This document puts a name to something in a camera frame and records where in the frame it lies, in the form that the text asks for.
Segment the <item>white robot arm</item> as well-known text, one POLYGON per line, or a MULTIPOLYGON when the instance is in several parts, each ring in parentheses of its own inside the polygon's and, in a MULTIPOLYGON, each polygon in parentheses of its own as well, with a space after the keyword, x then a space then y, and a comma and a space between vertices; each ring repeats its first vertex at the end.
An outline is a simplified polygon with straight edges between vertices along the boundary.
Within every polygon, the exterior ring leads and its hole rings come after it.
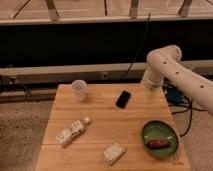
POLYGON ((156 89, 167 78, 213 116, 213 81, 185 68, 179 63, 181 57, 182 51, 176 45, 150 51, 142 78, 144 86, 149 90, 156 89))

